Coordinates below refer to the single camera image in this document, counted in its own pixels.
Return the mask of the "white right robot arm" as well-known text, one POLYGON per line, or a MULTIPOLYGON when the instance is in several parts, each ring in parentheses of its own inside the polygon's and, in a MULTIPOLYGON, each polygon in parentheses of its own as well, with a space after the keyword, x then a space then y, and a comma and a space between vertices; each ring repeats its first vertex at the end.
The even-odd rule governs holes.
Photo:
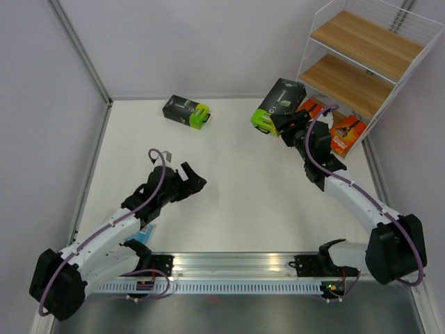
POLYGON ((306 110, 272 117, 284 143, 302 157, 307 179, 335 198, 369 234, 365 244, 346 239, 323 244, 318 249, 318 268, 332 275, 346 267, 365 271, 382 285, 397 280, 417 286, 428 263, 422 223, 417 216, 402 215, 373 197, 335 157, 329 126, 321 120, 334 109, 327 106, 315 118, 306 110))

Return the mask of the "black green razor box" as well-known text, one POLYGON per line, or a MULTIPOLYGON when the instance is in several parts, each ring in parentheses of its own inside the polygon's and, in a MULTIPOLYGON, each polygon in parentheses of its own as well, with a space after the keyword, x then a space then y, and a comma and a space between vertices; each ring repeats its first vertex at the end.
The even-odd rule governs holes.
POLYGON ((253 113, 250 122, 263 134, 278 137, 271 116, 287 116, 301 105, 307 93, 303 83, 279 78, 271 88, 258 109, 253 113))
POLYGON ((207 105, 178 95, 170 97, 164 104, 162 112, 165 118, 193 129, 201 129, 211 116, 207 105))

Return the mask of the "orange razor box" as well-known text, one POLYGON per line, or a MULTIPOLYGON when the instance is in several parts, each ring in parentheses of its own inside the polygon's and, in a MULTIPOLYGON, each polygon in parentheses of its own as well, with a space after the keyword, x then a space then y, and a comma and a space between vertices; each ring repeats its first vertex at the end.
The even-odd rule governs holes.
POLYGON ((332 150, 340 157, 346 157, 365 129, 364 122, 353 115, 348 116, 330 129, 332 150))
POLYGON ((322 111, 326 105, 318 99, 311 97, 303 102, 297 109, 299 111, 307 111, 310 118, 314 119, 320 111, 322 111))

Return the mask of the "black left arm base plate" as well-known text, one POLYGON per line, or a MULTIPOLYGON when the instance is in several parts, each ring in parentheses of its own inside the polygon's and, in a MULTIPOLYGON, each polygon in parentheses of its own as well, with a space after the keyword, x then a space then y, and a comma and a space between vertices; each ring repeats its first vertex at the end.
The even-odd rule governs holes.
POLYGON ((162 255, 162 254, 154 254, 151 255, 149 259, 141 260, 136 268, 130 271, 129 273, 125 273, 124 276, 158 276, 157 273, 154 272, 144 272, 142 270, 146 269, 156 269, 161 271, 166 276, 170 277, 172 275, 172 269, 174 267, 174 256, 173 255, 162 255))

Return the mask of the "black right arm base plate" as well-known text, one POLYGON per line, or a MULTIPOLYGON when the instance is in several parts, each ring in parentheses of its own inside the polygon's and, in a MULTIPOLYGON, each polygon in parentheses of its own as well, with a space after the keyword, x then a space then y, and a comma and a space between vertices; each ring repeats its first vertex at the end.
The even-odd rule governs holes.
POLYGON ((352 267, 338 267, 328 257, 316 254, 295 255, 288 265, 296 270, 299 278, 343 278, 356 277, 358 270, 352 267))

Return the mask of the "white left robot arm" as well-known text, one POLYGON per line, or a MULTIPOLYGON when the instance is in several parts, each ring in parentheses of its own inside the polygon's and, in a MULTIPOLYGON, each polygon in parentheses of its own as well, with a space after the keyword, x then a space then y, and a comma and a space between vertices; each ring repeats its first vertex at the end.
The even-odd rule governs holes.
POLYGON ((38 257, 29 294, 39 303, 41 317, 69 319, 87 297, 107 281, 152 267, 152 252, 135 235, 156 219, 167 204, 180 202, 203 190, 207 181, 188 163, 181 178, 167 159, 155 159, 147 181, 123 200, 109 220, 86 238, 38 257))

